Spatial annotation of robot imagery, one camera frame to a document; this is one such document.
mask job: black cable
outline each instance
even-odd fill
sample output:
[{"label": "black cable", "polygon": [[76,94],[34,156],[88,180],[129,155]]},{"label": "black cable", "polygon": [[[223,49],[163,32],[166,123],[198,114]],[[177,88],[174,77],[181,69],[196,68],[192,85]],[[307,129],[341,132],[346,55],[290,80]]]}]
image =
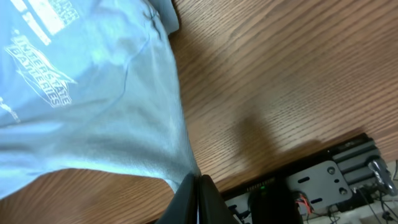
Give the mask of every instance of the black cable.
[{"label": "black cable", "polygon": [[329,208],[328,208],[328,216],[331,221],[330,224],[335,224],[335,223],[337,223],[338,220],[340,220],[340,217],[336,217],[335,214],[331,212],[331,206],[329,206]]},{"label": "black cable", "polygon": [[398,172],[398,160],[396,160],[396,172],[394,173],[392,180],[396,180],[397,172]]},{"label": "black cable", "polygon": [[386,203],[383,202],[384,205],[387,206],[387,208],[390,210],[390,212],[396,217],[398,218],[397,214],[390,208],[390,206],[388,206]]},{"label": "black cable", "polygon": [[373,212],[373,215],[376,217],[376,219],[377,219],[377,221],[379,222],[379,224],[381,224],[379,217],[377,217],[376,213],[374,213],[374,210],[373,210],[371,204],[369,204],[369,202],[368,202],[368,200],[366,199],[365,195],[363,195],[363,193],[362,193],[361,190],[358,189],[358,191],[359,191],[359,193],[361,194],[362,198],[363,198],[363,199],[365,200],[365,202],[367,203],[367,205],[369,206],[369,208],[371,208],[371,210],[372,210],[372,212]]},{"label": "black cable", "polygon": [[383,217],[383,219],[385,219],[386,224],[388,224],[388,218],[384,218],[384,215],[386,214],[386,209],[384,208],[383,194],[381,192],[380,192],[379,198],[380,198],[381,209],[383,210],[383,216],[382,217]]}]

